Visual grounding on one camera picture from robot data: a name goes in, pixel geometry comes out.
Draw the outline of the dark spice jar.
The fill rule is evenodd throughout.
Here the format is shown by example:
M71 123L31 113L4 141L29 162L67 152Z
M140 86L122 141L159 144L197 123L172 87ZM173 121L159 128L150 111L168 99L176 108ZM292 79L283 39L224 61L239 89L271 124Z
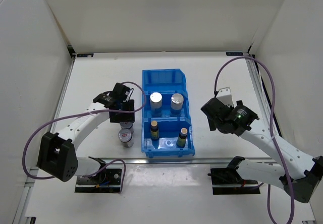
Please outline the dark spice jar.
M120 122L121 129L128 129L132 134L134 133L132 122Z
M132 132L129 129L121 129L118 133L118 138L121 144L126 148L130 148L134 144Z

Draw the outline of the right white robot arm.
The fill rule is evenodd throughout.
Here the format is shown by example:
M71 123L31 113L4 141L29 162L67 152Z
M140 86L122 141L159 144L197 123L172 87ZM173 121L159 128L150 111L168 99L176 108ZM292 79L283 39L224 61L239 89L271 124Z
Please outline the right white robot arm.
M214 97L201 111L207 116L210 130L236 135L258 147L277 163L256 163L236 156L226 167L227 179L231 183L260 181L284 190L298 202L310 201L322 180L322 156L313 157L280 136L274 136L258 115L241 101L233 107Z

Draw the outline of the blue-white shaker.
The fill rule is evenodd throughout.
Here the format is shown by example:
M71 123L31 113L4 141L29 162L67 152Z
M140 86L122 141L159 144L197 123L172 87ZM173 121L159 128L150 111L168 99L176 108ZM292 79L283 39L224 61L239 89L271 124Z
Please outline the blue-white shaker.
M171 114L179 115L182 110L182 106L184 103L184 97L182 94L175 93L171 97Z
M151 114L153 117L161 117L162 115L162 105L163 105L163 97L159 92L153 92L150 95L150 107Z

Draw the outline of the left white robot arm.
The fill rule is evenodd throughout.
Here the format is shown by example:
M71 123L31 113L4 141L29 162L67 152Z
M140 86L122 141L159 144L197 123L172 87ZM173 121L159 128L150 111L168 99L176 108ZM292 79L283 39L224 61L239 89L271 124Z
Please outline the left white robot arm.
M42 136L37 167L53 177L66 182L73 176L89 177L95 184L105 180L105 162L95 157L78 157L81 143L101 123L134 121L132 89L116 83L112 91L100 93L89 107L63 129Z

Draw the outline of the yellow-label brown bottle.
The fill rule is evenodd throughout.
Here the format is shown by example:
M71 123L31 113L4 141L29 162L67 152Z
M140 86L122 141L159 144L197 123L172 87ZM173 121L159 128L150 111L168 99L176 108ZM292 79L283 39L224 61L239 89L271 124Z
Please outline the yellow-label brown bottle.
M179 148L184 148L186 145L186 139L188 135L188 130L186 128L182 128L179 132L179 136L177 139L177 146Z
M150 124L150 133L151 133L151 139L152 140L158 140L159 139L159 128L158 128L158 122L152 121Z

